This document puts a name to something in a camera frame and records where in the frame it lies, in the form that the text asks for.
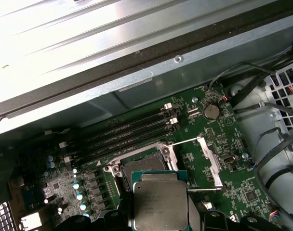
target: integrated circuit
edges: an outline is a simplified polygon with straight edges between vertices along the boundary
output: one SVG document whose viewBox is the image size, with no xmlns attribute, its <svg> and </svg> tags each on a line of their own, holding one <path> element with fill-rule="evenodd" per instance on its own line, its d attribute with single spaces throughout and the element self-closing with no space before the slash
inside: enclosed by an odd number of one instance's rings
<svg viewBox="0 0 293 231">
<path fill-rule="evenodd" d="M 256 193 L 254 191 L 247 192 L 245 194 L 245 196 L 246 196 L 246 199 L 247 199 L 248 202 L 254 201 L 257 198 Z"/>
<path fill-rule="evenodd" d="M 58 183 L 54 184 L 54 185 L 53 185 L 53 188 L 54 188 L 54 189 L 58 189 L 58 188 L 59 188 L 59 184 L 58 184 Z"/>
<path fill-rule="evenodd" d="M 132 188 L 132 172 L 135 171 L 163 171 L 167 170 L 162 154 L 157 152 L 140 160 L 131 161 L 121 166 L 128 188 Z"/>
</svg>

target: mounting hole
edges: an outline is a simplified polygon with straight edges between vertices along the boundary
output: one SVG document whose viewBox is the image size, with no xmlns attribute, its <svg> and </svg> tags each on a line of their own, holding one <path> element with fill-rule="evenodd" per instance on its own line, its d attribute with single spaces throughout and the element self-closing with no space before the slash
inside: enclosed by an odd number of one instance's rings
<svg viewBox="0 0 293 231">
<path fill-rule="evenodd" d="M 250 222 L 250 223 L 257 223 L 257 219 L 256 218 L 247 218 L 247 220 Z"/>
<path fill-rule="evenodd" d="M 81 223 L 81 222 L 84 222 L 86 220 L 86 218 L 85 217 L 78 217 L 77 219 L 75 219 L 75 222 L 76 223 Z"/>
<path fill-rule="evenodd" d="M 216 213 L 216 212 L 211 212 L 210 214 L 211 214 L 212 217 L 219 217 L 219 214 Z"/>
<path fill-rule="evenodd" d="M 115 212 L 115 213 L 111 213 L 110 216 L 111 216 L 111 217 L 117 217 L 117 216 L 118 216 L 118 213 L 117 213 L 117 212 Z"/>
</svg>

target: cable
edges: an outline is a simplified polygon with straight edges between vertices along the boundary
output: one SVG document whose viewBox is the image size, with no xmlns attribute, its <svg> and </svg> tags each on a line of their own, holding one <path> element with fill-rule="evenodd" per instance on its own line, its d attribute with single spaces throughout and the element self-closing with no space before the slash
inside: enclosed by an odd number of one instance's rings
<svg viewBox="0 0 293 231">
<path fill-rule="evenodd" d="M 286 112 L 286 113 L 288 113 L 290 115 L 293 115 L 293 109 L 292 108 L 277 105 L 275 103 L 264 103 L 264 104 L 265 104 L 266 107 L 274 107 L 274 108 L 277 108 L 278 110 L 280 110 L 282 112 Z M 251 105 L 249 107 L 236 109 L 236 110 L 234 110 L 234 113 L 239 114 L 239 113 L 249 112 L 249 111 L 252 111 L 252 110 L 255 110 L 255 109 L 259 109 L 259 108 L 261 108 L 260 104 L 254 104 L 254 105 Z"/>
<path fill-rule="evenodd" d="M 260 141 L 265 135 L 267 135 L 267 134 L 271 134 L 271 133 L 273 133 L 273 132 L 275 132 L 275 131 L 278 132 L 278 134 L 280 135 L 280 137 L 281 137 L 282 139 L 285 138 L 284 134 L 283 134 L 282 131 L 281 131 L 281 128 L 279 128 L 279 127 L 275 127 L 275 128 L 270 129 L 270 130 L 267 130 L 267 131 L 265 131 L 265 132 L 262 132 L 262 133 L 257 137 L 257 139 L 254 141 L 255 148 L 257 147 L 259 141 Z"/>
<path fill-rule="evenodd" d="M 280 70 L 291 63 L 293 63 L 293 53 L 288 53 L 287 55 L 280 57 L 278 60 L 268 65 L 265 65 L 265 67 L 268 69 Z M 243 79 L 253 77 L 253 76 L 255 77 L 244 88 L 238 91 L 238 93 L 235 96 L 232 97 L 232 99 L 230 100 L 232 107 L 235 107 L 242 100 L 244 100 L 246 96 L 249 95 L 252 92 L 252 90 L 255 87 L 257 87 L 269 75 L 261 71 L 259 72 L 257 70 L 252 70 L 252 71 L 248 71 L 246 73 L 240 74 L 238 76 L 231 77 L 231 78 L 234 78 L 235 82 L 230 81 L 229 85 L 232 85 L 238 81 L 241 81 Z"/>
<path fill-rule="evenodd" d="M 293 174 L 293 165 L 287 166 L 286 168 L 279 170 L 278 172 L 274 173 L 270 179 L 266 182 L 266 188 L 269 189 L 272 185 L 272 183 L 280 176 L 286 174 L 286 173 L 292 173 Z"/>
<path fill-rule="evenodd" d="M 232 69 L 238 67 L 238 66 L 243 66 L 243 65 L 247 65 L 247 66 L 251 66 L 251 67 L 254 67 L 255 69 L 258 69 L 258 70 L 261 70 L 263 72 L 266 72 L 268 74 L 271 74 L 271 75 L 275 75 L 276 73 L 274 71 L 271 71 L 269 69 L 266 69 L 264 67 L 261 67 L 261 66 L 257 66 L 255 64 L 251 64 L 251 63 L 248 63 L 248 62 L 242 62 L 242 63 L 239 63 L 239 64 L 236 64 L 236 65 L 233 65 L 232 67 L 226 69 L 225 71 L 221 72 L 220 74 L 218 74 L 211 82 L 210 82 L 210 85 L 209 85 L 209 90 L 212 90 L 212 86 L 214 84 L 214 82 L 216 82 L 220 77 L 224 76 L 225 74 L 227 74 L 229 71 L 231 71 Z"/>
<path fill-rule="evenodd" d="M 255 178 L 260 186 L 260 188 L 265 192 L 265 194 L 268 196 L 269 201 L 277 207 L 277 210 L 281 212 L 282 214 L 286 215 L 292 222 L 293 222 L 293 216 L 289 214 L 281 205 L 278 204 L 278 202 L 273 198 L 273 196 L 269 193 L 266 186 L 264 185 L 259 171 L 271 160 L 273 159 L 278 153 L 280 153 L 282 150 L 284 150 L 289 145 L 293 144 L 293 134 L 282 141 L 280 144 L 278 144 L 276 147 L 274 147 L 271 151 L 269 151 L 260 161 L 260 163 L 256 166 L 254 175 Z"/>
</svg>

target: metal bracket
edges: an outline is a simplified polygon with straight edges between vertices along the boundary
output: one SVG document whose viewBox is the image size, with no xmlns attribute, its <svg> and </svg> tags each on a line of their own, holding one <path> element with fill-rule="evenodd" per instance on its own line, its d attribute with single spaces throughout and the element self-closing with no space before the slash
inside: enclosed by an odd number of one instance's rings
<svg viewBox="0 0 293 231">
<path fill-rule="evenodd" d="M 206 144 L 204 137 L 197 137 L 197 141 L 200 143 L 205 158 L 209 159 L 211 162 L 210 171 L 214 178 L 215 187 L 222 187 L 223 184 L 219 177 L 219 171 L 221 170 L 221 168 L 217 157 L 208 148 L 208 145 Z"/>
<path fill-rule="evenodd" d="M 177 158 L 172 146 L 173 142 L 157 142 L 145 146 L 143 148 L 136 149 L 134 151 L 125 153 L 123 155 L 113 158 L 105 167 L 103 167 L 104 172 L 110 172 L 114 177 L 123 177 L 120 170 L 121 160 L 127 157 L 136 155 L 138 153 L 144 152 L 151 148 L 156 148 L 163 155 L 164 161 L 167 163 L 169 170 L 178 170 L 177 168 Z"/>
</svg>

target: solid capacitor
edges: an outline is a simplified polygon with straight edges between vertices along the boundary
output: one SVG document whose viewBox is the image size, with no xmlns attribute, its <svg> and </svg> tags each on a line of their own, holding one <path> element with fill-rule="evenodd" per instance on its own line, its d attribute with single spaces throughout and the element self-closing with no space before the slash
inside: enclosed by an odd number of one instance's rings
<svg viewBox="0 0 293 231">
<path fill-rule="evenodd" d="M 51 161 L 50 163 L 49 163 L 49 168 L 54 168 L 55 167 L 55 163 L 53 162 L 53 161 Z"/>
<path fill-rule="evenodd" d="M 82 210 L 82 211 L 84 211 L 86 208 L 87 208 L 87 206 L 88 206 L 88 202 L 83 202 L 81 205 L 80 205 L 80 209 Z"/>
<path fill-rule="evenodd" d="M 80 187 L 80 182 L 78 181 L 78 182 L 74 183 L 73 187 L 74 187 L 74 189 L 78 189 Z"/>
<path fill-rule="evenodd" d="M 47 157 L 47 160 L 48 160 L 49 162 L 53 161 L 53 156 L 52 156 L 52 155 L 49 155 L 49 156 Z"/>
<path fill-rule="evenodd" d="M 87 210 L 87 211 L 85 211 L 84 212 L 84 216 L 86 216 L 86 217 L 90 217 L 90 215 L 92 214 L 92 211 L 91 210 Z"/>
<path fill-rule="evenodd" d="M 84 197 L 84 193 L 83 192 L 80 192 L 77 194 L 77 200 L 81 201 Z"/>
</svg>

